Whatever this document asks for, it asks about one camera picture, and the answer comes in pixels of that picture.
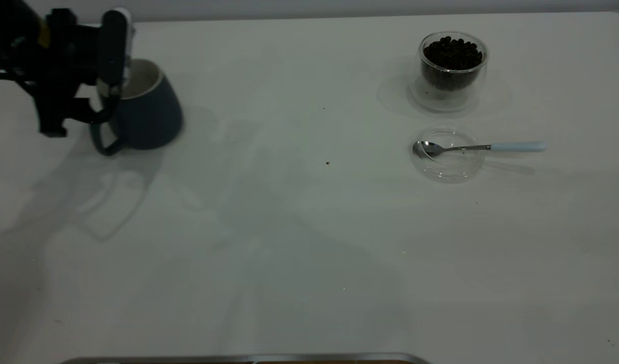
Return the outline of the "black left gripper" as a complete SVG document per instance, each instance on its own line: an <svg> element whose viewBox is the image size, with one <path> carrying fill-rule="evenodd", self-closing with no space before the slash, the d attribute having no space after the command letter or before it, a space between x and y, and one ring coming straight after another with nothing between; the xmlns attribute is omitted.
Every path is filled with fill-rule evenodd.
<svg viewBox="0 0 619 364"><path fill-rule="evenodd" d="M98 93L119 95L130 80L135 28L125 7L105 12L98 30L78 23L68 8L54 8L43 18L31 8L16 8L14 76L37 98L71 99L81 84Z"/></svg>

